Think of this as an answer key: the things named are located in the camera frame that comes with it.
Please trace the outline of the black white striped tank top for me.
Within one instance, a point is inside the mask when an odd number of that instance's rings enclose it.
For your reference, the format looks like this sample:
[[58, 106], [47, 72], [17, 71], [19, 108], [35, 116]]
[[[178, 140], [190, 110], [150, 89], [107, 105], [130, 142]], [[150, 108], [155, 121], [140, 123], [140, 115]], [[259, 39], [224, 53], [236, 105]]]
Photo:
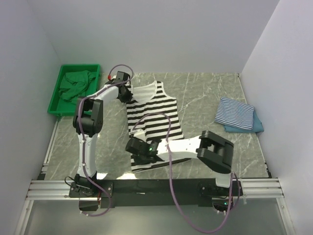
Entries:
[[127, 88], [133, 94], [131, 101], [126, 103], [129, 136], [135, 128], [145, 132], [147, 142], [163, 140], [170, 127], [169, 140], [184, 139], [177, 99], [165, 92], [163, 82], [154, 81], [141, 87], [128, 84]]

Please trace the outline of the blue white striped tank top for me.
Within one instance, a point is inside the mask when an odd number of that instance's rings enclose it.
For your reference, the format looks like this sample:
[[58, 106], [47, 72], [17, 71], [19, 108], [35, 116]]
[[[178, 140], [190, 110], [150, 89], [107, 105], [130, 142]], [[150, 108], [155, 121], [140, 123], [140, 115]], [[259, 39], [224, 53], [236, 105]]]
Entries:
[[254, 124], [254, 107], [227, 97], [222, 97], [214, 121], [243, 130], [251, 130]]

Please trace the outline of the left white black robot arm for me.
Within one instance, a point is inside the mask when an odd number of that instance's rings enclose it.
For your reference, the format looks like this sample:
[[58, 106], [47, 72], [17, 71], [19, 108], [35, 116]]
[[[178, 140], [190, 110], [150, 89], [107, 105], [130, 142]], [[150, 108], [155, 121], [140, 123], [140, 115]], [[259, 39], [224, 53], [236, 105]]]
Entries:
[[73, 127], [79, 139], [79, 166], [74, 177], [75, 187], [87, 197], [94, 196], [99, 186], [96, 183], [97, 169], [95, 165], [95, 150], [98, 134], [103, 127], [104, 106], [118, 99], [126, 103], [132, 99], [132, 93], [126, 87], [134, 73], [118, 71], [110, 78], [103, 88], [86, 97], [77, 100], [73, 117]]

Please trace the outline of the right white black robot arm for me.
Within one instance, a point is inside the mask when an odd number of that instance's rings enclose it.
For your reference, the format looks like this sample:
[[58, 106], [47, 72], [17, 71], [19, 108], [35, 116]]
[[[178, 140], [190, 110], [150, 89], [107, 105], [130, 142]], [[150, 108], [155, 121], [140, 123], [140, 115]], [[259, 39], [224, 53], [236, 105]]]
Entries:
[[226, 195], [232, 189], [231, 171], [234, 144], [211, 131], [203, 131], [200, 136], [182, 140], [155, 139], [146, 142], [144, 131], [135, 130], [126, 144], [134, 165], [164, 164], [199, 159], [214, 172], [215, 191]]

